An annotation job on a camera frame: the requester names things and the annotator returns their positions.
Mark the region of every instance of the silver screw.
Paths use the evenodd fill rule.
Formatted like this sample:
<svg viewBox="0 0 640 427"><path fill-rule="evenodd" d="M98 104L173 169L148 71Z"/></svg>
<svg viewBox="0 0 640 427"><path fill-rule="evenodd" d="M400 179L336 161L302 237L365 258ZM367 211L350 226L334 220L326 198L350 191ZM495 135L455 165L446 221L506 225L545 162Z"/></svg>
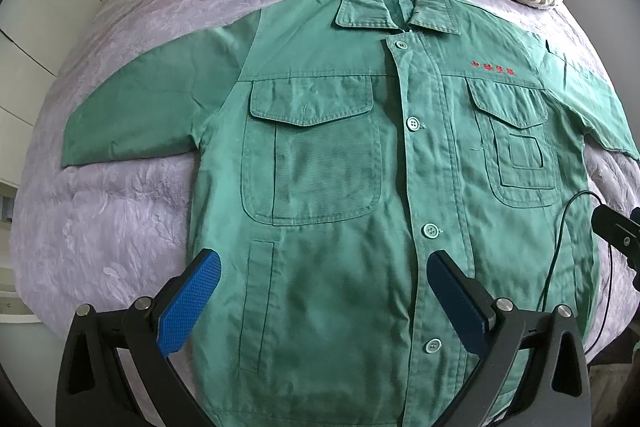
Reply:
<svg viewBox="0 0 640 427"><path fill-rule="evenodd" d="M558 306L558 313L562 315L562 317L569 318L571 317L571 308L564 304L560 304Z"/></svg>
<svg viewBox="0 0 640 427"><path fill-rule="evenodd" d="M498 309L502 310L503 312L510 312L511 310L513 310L513 303L509 299L505 299L504 297L498 299L497 304Z"/></svg>
<svg viewBox="0 0 640 427"><path fill-rule="evenodd" d="M91 311L91 306L89 304L80 304L78 308L76 308L76 315L78 317L84 317L89 314Z"/></svg>
<svg viewBox="0 0 640 427"><path fill-rule="evenodd" d="M133 304L137 310L144 311L151 308L151 297L141 297Z"/></svg>

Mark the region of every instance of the jacket sleeve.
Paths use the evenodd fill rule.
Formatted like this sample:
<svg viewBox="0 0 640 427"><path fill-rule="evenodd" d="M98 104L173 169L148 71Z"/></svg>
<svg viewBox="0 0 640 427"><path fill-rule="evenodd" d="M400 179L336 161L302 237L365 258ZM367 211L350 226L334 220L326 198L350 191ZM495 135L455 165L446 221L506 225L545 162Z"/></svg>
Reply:
<svg viewBox="0 0 640 427"><path fill-rule="evenodd" d="M260 11L184 35L135 58L69 117L62 168L196 149L238 79Z"/></svg>
<svg viewBox="0 0 640 427"><path fill-rule="evenodd" d="M625 111L613 87L597 74L575 64L549 42L547 49L540 73L543 78L560 80L546 82L546 87L574 113L583 133L591 134L606 150L623 152L640 160Z"/></svg>

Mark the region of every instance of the jacket collar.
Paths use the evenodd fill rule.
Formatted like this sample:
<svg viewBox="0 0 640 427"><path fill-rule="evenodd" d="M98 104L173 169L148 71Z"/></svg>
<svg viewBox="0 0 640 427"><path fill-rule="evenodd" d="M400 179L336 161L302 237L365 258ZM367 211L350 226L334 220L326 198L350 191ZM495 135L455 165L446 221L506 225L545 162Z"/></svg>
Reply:
<svg viewBox="0 0 640 427"><path fill-rule="evenodd" d="M399 29L383 0L342 0L335 23L343 28ZM408 23L460 35L450 0L415 0Z"/></svg>

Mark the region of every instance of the chest pocket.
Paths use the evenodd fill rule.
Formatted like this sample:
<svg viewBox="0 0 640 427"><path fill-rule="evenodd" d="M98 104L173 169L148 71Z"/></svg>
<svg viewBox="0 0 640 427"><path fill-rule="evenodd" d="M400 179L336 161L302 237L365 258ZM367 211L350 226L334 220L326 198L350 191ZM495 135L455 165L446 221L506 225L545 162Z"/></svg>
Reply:
<svg viewBox="0 0 640 427"><path fill-rule="evenodd" d="M380 199L381 163L369 76L254 82L242 204L256 221L309 225L367 214Z"/></svg>
<svg viewBox="0 0 640 427"><path fill-rule="evenodd" d="M514 207L557 203L558 156L546 134L540 90L476 78L466 82L494 195Z"/></svg>

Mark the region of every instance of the bed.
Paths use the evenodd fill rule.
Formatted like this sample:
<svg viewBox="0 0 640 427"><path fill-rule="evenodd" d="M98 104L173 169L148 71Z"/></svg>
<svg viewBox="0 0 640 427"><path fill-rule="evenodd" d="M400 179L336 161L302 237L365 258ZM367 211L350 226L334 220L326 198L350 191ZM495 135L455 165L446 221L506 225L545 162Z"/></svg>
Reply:
<svg viewBox="0 0 640 427"><path fill-rule="evenodd" d="M12 255L22 300L61 337L76 307L98 311L128 307L155 295L185 266L194 154L60 169L63 130L71 111L95 87L144 51L194 30L221 26L278 0L110 0L67 57L34 128L15 205ZM567 8L535 10L511 0L470 0L541 34L573 60L607 78L585 33ZM640 169L595 142L584 151L590 189L622 213L639 204ZM622 256L599 244L600 291L596 318L585 339L593 357L618 336L638 308L633 272ZM194 388L190 349L172 355L178 373ZM160 425L139 378L124 354L145 415Z"/></svg>

